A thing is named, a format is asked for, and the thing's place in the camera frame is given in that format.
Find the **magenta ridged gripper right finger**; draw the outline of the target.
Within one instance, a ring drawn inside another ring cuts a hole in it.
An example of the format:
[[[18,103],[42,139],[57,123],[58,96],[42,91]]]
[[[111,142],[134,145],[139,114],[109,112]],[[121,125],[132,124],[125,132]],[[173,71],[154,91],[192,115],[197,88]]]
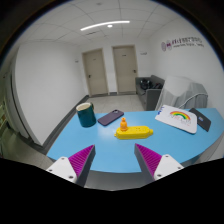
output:
[[[140,144],[135,144],[134,154],[146,181],[156,181],[183,169],[169,154],[160,155]]]

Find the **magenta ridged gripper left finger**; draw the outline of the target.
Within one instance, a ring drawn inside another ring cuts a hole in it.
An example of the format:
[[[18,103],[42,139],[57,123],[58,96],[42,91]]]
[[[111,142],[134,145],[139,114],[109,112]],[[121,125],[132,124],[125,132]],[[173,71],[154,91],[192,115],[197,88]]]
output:
[[[69,158],[60,157],[47,169],[47,171],[84,187],[95,154],[95,146],[90,145]]]

